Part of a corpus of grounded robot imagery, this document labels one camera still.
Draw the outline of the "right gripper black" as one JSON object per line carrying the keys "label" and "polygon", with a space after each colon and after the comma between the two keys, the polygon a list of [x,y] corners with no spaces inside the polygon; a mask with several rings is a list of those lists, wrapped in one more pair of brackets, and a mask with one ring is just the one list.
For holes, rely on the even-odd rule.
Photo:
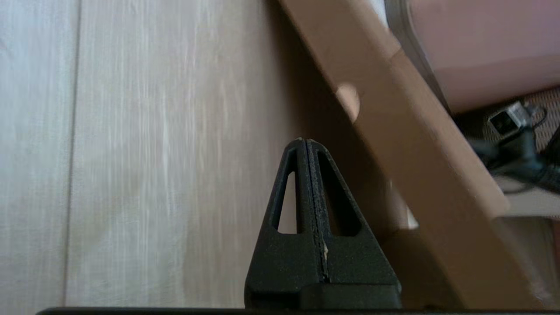
{"label": "right gripper black", "polygon": [[503,175],[524,184],[523,188],[505,191],[505,194],[521,193],[534,187],[559,194],[559,165],[549,163],[538,153],[531,127],[524,127],[495,144],[471,138],[470,146],[490,174]]}

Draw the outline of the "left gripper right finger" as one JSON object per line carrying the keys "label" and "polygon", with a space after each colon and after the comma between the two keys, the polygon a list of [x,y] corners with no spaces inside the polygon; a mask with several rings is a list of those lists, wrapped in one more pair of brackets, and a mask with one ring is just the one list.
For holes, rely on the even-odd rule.
{"label": "left gripper right finger", "polygon": [[330,152],[306,142],[314,231],[325,282],[398,286],[384,255]]}

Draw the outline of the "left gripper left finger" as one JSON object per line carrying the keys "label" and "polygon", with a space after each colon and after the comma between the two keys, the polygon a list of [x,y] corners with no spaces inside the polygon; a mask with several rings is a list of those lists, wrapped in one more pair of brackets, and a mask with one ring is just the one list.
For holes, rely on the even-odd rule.
{"label": "left gripper left finger", "polygon": [[[300,291],[323,279],[309,168],[307,141],[291,141],[284,149],[246,276],[246,308],[298,308]],[[278,227],[290,174],[295,175],[297,231],[284,234]]]}

